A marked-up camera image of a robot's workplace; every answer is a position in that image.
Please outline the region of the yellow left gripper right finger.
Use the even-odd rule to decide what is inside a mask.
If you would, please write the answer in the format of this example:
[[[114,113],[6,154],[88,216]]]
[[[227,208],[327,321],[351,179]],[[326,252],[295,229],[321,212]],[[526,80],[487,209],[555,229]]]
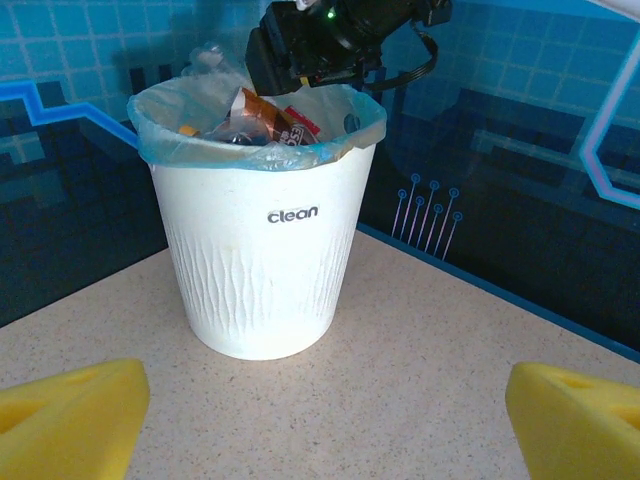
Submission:
[[[637,387],[520,362],[505,402],[532,479],[639,477]]]

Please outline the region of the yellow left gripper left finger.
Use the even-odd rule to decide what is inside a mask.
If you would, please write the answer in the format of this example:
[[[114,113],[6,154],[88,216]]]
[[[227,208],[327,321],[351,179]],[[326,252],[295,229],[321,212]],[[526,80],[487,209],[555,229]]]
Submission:
[[[2,390],[1,477],[123,479],[149,402],[135,358]]]

